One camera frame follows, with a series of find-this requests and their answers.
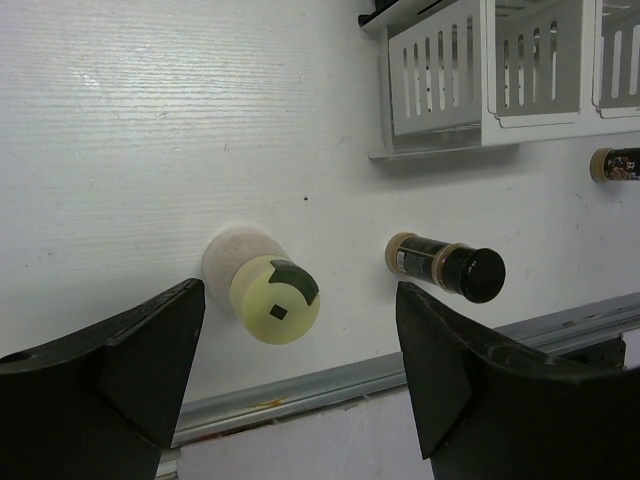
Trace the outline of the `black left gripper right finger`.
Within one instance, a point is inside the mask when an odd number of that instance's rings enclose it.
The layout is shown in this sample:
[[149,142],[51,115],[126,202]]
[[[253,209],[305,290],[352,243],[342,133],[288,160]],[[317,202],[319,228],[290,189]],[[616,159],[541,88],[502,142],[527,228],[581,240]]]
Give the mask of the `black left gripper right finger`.
[[421,453],[438,479],[635,479],[639,373],[552,356],[410,282],[395,317]]

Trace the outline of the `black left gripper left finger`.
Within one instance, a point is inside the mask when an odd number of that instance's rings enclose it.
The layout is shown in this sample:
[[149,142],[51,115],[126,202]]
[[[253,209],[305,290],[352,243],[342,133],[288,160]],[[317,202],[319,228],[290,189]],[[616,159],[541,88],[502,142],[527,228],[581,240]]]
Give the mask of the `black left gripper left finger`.
[[205,313],[187,279],[1,360],[4,479],[153,479],[171,447]]

